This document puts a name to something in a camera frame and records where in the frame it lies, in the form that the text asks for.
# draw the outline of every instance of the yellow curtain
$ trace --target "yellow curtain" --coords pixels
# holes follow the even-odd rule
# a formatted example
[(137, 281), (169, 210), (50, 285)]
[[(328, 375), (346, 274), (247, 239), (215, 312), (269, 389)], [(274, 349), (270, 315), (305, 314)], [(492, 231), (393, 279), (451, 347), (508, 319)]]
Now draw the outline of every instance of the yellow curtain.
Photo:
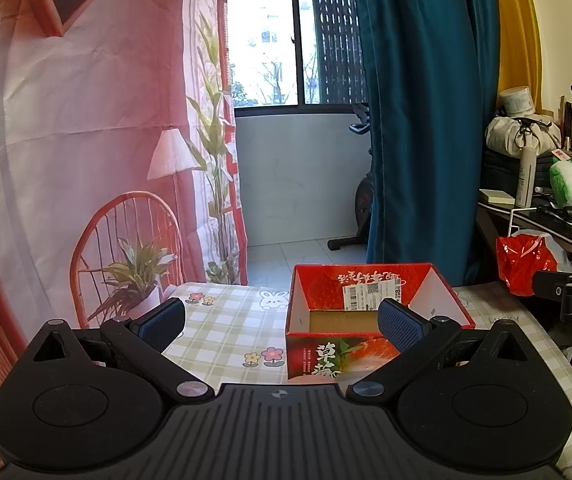
[(541, 44), (532, 0), (499, 0), (501, 49), (499, 88), (528, 85), (541, 110)]

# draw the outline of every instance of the checkered tablecloth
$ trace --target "checkered tablecloth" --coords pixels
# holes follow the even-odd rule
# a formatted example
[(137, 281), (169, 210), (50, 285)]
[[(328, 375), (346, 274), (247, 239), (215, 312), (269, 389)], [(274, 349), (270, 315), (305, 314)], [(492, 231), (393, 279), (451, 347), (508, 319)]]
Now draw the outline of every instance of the checkered tablecloth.
[[(546, 361), (572, 405), (572, 367), (546, 331), (502, 283), (462, 286), (455, 289), (467, 311), (475, 320), (476, 328), (490, 328), (497, 319), (512, 319), (524, 330), (531, 343)], [(560, 469), (572, 467), (572, 433), (562, 456)]]
[(222, 383), (287, 380), (288, 293), (266, 287), (185, 283), (182, 334), (163, 353), (215, 391)]

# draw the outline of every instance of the window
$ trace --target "window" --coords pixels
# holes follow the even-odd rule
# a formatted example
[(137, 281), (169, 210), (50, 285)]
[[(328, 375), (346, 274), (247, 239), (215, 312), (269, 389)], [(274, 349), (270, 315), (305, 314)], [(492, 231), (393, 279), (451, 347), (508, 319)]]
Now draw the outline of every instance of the window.
[(367, 102), (354, 0), (227, 0), (237, 116)]

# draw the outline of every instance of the plant pot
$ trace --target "plant pot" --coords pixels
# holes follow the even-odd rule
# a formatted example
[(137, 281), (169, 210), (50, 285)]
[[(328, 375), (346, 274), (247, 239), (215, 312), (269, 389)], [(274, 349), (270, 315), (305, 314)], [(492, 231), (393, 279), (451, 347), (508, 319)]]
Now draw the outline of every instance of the plant pot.
[(159, 306), (160, 303), (159, 288), (155, 287), (144, 301), (128, 310), (128, 317), (130, 317), (130, 319), (136, 319), (143, 316), (146, 312), (150, 312), (156, 306)]

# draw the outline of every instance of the window pane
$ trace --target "window pane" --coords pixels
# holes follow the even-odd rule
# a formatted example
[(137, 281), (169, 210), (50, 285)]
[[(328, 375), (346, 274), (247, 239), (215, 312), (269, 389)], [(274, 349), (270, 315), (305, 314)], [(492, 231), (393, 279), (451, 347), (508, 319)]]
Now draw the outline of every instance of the window pane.
[(228, 0), (236, 107), (296, 105), (292, 0)]
[(368, 102), (354, 0), (299, 0), (307, 104)]

